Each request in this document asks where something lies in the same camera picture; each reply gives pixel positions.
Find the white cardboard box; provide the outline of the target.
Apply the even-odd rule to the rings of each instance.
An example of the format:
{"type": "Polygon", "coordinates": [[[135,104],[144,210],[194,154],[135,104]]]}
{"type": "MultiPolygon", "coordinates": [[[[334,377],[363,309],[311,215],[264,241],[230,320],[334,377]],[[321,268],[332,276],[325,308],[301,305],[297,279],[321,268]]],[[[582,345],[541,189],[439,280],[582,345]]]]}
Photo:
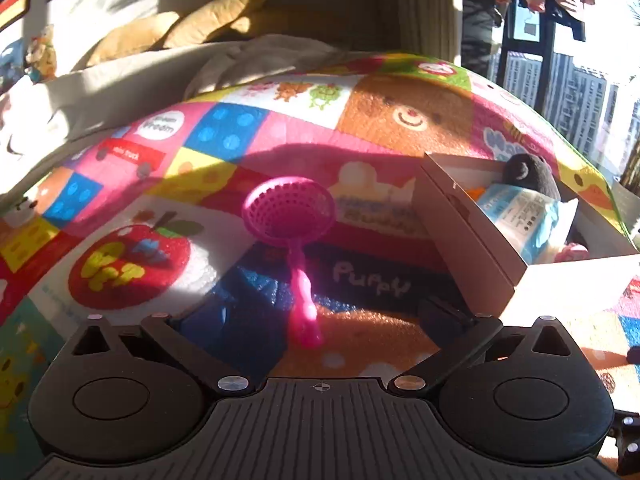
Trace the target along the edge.
{"type": "Polygon", "coordinates": [[[501,173],[495,160],[427,154],[416,177],[412,206],[469,309],[513,323],[521,314],[586,314],[616,306],[639,272],[631,241],[580,202],[575,223],[588,259],[530,266],[468,194],[501,173]]]}

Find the small stuffed bear toy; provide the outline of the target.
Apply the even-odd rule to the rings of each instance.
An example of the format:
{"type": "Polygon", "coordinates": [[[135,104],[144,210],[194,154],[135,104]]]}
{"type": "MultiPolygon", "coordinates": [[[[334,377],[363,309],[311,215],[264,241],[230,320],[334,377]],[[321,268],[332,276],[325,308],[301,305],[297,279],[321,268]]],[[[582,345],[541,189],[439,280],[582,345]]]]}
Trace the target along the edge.
{"type": "Polygon", "coordinates": [[[56,52],[53,47],[53,26],[47,25],[32,38],[25,55],[26,73],[34,84],[53,79],[56,71],[56,52]]]}

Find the orange toy piece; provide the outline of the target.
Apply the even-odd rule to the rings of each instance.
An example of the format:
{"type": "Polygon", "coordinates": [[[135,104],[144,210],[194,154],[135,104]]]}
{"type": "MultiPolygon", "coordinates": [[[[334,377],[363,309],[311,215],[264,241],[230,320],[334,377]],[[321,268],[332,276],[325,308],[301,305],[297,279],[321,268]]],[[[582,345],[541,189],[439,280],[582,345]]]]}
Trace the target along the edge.
{"type": "Polygon", "coordinates": [[[469,188],[465,191],[465,193],[468,194],[472,198],[472,200],[474,200],[474,202],[477,202],[480,199],[480,196],[482,196],[485,192],[486,188],[469,188]]]}

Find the beige blanket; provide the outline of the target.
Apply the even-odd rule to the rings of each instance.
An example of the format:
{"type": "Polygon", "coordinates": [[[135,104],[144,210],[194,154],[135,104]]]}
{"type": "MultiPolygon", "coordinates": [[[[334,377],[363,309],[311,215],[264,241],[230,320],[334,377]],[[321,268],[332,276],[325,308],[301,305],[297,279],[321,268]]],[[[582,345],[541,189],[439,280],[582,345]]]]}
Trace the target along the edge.
{"type": "Polygon", "coordinates": [[[267,76],[344,61],[344,48],[294,36],[144,52],[1,97],[1,208],[8,210],[56,164],[171,104],[267,76]]]}

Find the black plush toy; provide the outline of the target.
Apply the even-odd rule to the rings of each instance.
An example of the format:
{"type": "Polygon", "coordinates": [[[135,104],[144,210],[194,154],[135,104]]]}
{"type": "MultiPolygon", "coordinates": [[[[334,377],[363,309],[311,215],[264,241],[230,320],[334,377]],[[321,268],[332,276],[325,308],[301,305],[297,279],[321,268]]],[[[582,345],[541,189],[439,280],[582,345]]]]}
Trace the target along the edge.
{"type": "Polygon", "coordinates": [[[528,188],[544,194],[552,200],[561,199],[551,168],[538,155],[515,154],[511,156],[502,168],[502,182],[518,188],[528,188]]]}

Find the pink toy strainer scoop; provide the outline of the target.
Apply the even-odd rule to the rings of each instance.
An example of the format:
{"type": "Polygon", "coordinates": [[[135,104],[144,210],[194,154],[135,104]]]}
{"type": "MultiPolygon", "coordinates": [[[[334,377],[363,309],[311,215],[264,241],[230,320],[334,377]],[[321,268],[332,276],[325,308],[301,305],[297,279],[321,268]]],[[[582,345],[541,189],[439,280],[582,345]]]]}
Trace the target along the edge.
{"type": "Polygon", "coordinates": [[[264,244],[288,252],[293,297],[288,336],[304,348],[321,346],[318,309],[312,299],[304,247],[333,226],[334,198],[314,180],[293,176],[274,178],[248,193],[241,216],[250,234],[264,244]]]}

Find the round pink cartoon tin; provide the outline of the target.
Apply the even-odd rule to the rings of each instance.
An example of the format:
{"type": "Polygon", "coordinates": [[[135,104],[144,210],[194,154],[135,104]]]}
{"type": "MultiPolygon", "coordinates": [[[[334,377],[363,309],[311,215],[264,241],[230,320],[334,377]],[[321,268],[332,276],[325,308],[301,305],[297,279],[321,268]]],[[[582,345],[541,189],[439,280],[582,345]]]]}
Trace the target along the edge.
{"type": "Polygon", "coordinates": [[[587,247],[579,243],[568,243],[554,256],[554,262],[582,261],[590,257],[587,247]]]}

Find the black drying rack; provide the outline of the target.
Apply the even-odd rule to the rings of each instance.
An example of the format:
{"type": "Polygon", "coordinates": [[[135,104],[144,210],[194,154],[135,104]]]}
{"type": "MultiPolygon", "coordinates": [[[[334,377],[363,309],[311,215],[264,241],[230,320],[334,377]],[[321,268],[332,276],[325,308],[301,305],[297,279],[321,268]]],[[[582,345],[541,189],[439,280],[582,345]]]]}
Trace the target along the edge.
{"type": "Polygon", "coordinates": [[[573,40],[586,42],[585,23],[574,18],[555,0],[546,0],[542,12],[529,10],[525,0],[508,0],[496,83],[508,90],[509,81],[512,81],[511,93],[519,94],[523,102],[533,96],[530,106],[541,115],[552,81],[558,26],[568,29],[573,40]]]}

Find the colourful cartoon play mat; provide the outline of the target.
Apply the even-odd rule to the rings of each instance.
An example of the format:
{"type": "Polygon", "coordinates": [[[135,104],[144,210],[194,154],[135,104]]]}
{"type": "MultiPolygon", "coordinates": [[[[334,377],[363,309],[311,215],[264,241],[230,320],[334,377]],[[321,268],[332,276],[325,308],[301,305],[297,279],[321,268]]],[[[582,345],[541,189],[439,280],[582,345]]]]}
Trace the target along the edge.
{"type": "Polygon", "coordinates": [[[27,405],[89,315],[167,312],[254,380],[391,378],[437,350],[419,302],[457,287],[412,210],[425,153],[542,156],[616,229],[605,177],[516,96],[462,67],[378,54],[206,91],[56,164],[1,220],[1,474],[42,459],[27,405]],[[259,183],[302,176],[337,209],[306,247],[324,343],[288,343],[283,249],[244,229],[259,183]]]}

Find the beige curtain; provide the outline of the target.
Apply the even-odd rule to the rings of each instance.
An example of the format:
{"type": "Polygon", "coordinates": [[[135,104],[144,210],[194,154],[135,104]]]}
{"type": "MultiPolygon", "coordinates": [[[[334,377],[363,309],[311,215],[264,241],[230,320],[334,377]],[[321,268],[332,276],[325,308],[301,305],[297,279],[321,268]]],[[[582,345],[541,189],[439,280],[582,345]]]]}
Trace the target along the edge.
{"type": "Polygon", "coordinates": [[[461,62],[463,0],[381,0],[392,50],[461,62]]]}

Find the blue white tissue pack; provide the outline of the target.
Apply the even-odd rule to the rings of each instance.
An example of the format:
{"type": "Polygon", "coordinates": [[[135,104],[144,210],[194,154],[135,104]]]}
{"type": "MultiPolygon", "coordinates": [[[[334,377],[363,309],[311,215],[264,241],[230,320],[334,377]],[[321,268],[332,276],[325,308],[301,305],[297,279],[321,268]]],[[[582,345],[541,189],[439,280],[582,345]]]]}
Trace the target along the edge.
{"type": "Polygon", "coordinates": [[[528,188],[494,183],[476,201],[527,264],[552,263],[565,247],[579,200],[555,200],[528,188]]]}

